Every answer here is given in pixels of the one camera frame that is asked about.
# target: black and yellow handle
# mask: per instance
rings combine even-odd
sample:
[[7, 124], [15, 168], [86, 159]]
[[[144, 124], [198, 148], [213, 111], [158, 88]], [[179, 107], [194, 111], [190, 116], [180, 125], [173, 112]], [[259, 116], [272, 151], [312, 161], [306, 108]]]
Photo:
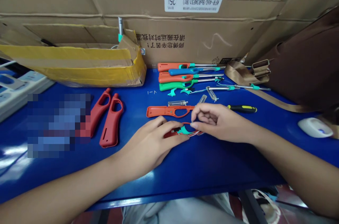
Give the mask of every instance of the black and yellow handle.
[[237, 111], [241, 113], [256, 113], [257, 108], [252, 106], [245, 106], [245, 105], [227, 105], [227, 107], [232, 111]]

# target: metal buckle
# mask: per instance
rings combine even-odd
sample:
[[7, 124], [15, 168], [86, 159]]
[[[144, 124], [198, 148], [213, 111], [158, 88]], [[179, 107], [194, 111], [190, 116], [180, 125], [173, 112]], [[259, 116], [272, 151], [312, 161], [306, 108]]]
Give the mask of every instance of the metal buckle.
[[269, 60], [265, 59], [252, 64], [253, 75], [256, 78], [263, 77], [271, 74], [271, 70], [268, 68]]
[[269, 68], [264, 69], [262, 71], [258, 71], [258, 72], [254, 72], [253, 76], [255, 76], [256, 78], [260, 78], [266, 75], [270, 75], [271, 74], [271, 70]]
[[262, 61], [259, 61], [259, 62], [255, 62], [254, 64], [252, 64], [252, 69], [258, 69], [260, 67], [266, 67], [266, 66], [269, 66], [269, 60], [268, 59], [265, 59], [265, 60], [262, 60]]

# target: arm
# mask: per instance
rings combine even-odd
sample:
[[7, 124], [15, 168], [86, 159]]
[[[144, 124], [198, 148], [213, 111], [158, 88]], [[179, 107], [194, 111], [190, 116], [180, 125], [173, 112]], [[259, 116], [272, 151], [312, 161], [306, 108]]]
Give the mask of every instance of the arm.
[[187, 135], [164, 140], [164, 134], [181, 126], [162, 116], [149, 121], [116, 154], [0, 205], [1, 223], [70, 223], [120, 185], [153, 170], [171, 148], [188, 140]]
[[[193, 122], [196, 118], [202, 122]], [[339, 219], [339, 169], [223, 105], [198, 104], [191, 126], [218, 139], [253, 144], [315, 212]]]

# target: brown bag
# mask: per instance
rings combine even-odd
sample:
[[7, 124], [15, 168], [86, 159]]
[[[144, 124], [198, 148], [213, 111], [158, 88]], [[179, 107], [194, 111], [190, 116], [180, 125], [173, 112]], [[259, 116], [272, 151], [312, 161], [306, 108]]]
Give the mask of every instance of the brown bag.
[[266, 86], [300, 105], [326, 110], [339, 103], [339, 7], [277, 44]]

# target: hand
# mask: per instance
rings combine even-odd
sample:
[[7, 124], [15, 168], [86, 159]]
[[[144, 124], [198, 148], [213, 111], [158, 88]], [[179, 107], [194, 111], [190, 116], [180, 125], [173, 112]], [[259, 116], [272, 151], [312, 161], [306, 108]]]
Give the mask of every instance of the hand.
[[116, 154], [123, 176], [127, 181], [135, 180], [156, 168], [162, 163], [170, 150], [190, 137], [184, 134], [164, 139], [164, 135], [183, 124], [175, 121], [167, 122], [163, 116], [147, 122], [128, 143]]
[[243, 118], [221, 104], [199, 103], [192, 111], [191, 127], [218, 139], [253, 144], [254, 135], [262, 135], [264, 128]]

